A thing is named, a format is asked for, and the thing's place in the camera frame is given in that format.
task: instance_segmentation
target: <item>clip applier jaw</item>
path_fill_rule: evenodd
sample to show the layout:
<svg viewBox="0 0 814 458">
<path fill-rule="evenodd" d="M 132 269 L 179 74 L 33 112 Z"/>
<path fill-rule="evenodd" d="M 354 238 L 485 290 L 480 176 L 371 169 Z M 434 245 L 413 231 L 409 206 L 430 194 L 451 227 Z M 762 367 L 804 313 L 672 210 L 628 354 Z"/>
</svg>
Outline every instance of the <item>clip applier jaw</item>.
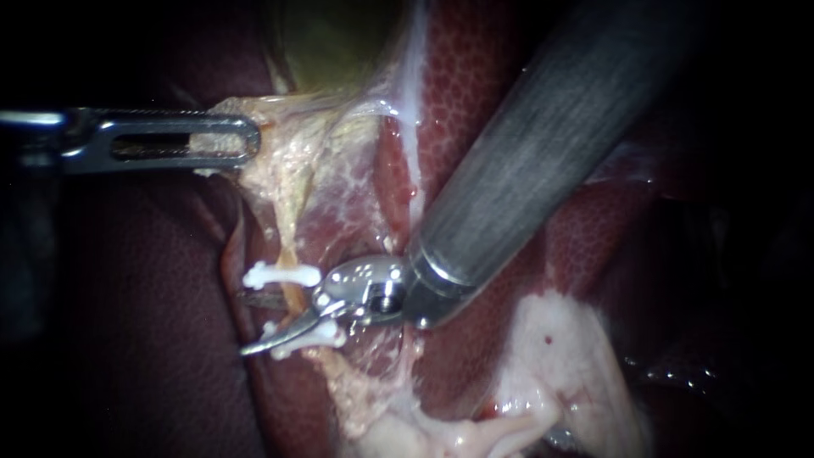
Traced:
<svg viewBox="0 0 814 458">
<path fill-rule="evenodd" d="M 341 264 L 316 285 L 310 307 L 284 329 L 240 350 L 255 355 L 291 344 L 321 323 L 346 316 L 362 326 L 401 322 L 404 263 L 389 255 L 364 256 Z"/>
</svg>

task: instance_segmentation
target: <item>metal shaft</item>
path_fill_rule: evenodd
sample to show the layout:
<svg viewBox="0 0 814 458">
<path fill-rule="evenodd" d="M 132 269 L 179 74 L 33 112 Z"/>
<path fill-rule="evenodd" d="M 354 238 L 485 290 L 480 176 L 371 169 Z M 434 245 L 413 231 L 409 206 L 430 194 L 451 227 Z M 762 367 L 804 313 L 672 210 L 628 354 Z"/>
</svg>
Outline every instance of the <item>metal shaft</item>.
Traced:
<svg viewBox="0 0 814 458">
<path fill-rule="evenodd" d="M 675 76 L 704 3 L 588 1 L 566 17 L 413 235 L 405 320 L 446 322 L 517 254 Z"/>
</svg>

